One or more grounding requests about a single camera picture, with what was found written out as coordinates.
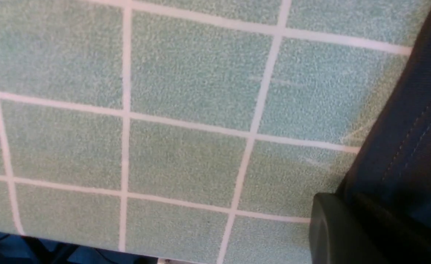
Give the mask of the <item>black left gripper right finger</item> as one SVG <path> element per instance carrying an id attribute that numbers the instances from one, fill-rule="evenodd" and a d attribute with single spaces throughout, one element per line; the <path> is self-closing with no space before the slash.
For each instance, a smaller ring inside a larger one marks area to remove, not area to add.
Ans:
<path id="1" fill-rule="evenodd" d="M 388 264 L 431 264 L 430 228 L 366 194 L 353 194 L 351 207 Z"/>

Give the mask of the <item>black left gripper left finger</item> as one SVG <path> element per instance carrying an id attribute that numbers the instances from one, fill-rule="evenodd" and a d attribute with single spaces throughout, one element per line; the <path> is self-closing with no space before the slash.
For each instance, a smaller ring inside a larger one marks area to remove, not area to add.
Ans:
<path id="1" fill-rule="evenodd" d="M 346 204 L 334 194 L 315 194 L 308 239 L 313 264 L 388 263 Z"/>

